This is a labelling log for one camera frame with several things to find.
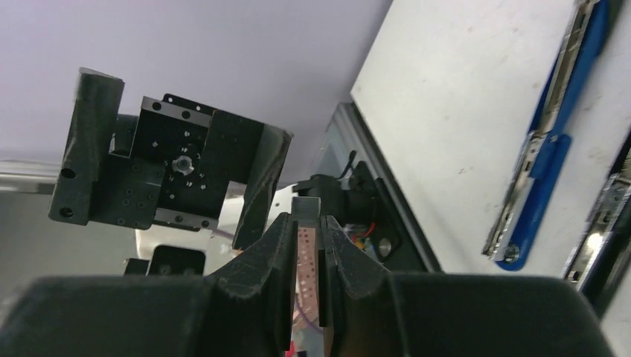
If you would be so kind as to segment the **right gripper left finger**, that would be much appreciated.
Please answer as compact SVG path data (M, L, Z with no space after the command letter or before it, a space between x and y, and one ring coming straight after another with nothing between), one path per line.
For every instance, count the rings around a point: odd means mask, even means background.
M3 309L3 356L282 356L298 225L282 213L214 273L43 277Z

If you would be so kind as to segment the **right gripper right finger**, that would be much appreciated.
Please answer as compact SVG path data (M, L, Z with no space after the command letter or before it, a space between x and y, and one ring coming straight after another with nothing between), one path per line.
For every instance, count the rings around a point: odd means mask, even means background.
M588 303L548 277L394 272L321 219L327 356L611 356Z

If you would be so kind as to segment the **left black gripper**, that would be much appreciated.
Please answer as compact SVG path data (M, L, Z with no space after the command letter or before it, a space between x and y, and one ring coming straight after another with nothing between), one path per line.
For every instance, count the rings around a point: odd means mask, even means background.
M126 134L127 154L109 154L124 86L120 78L79 69L48 217L87 225L92 206L99 223L211 229L228 186L238 183L246 191L232 247L244 251L259 240L292 133L167 94L143 98L135 130Z

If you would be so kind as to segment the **blue stapler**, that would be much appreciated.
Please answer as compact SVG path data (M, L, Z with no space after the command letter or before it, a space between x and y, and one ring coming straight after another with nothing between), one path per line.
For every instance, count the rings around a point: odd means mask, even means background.
M571 119L622 1L576 1L482 254L505 271L527 261L571 146Z

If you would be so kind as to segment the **black stapler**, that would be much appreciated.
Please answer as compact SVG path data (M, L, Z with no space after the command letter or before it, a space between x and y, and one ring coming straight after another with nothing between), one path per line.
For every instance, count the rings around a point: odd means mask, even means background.
M563 270L602 318L630 265L630 136L621 146Z

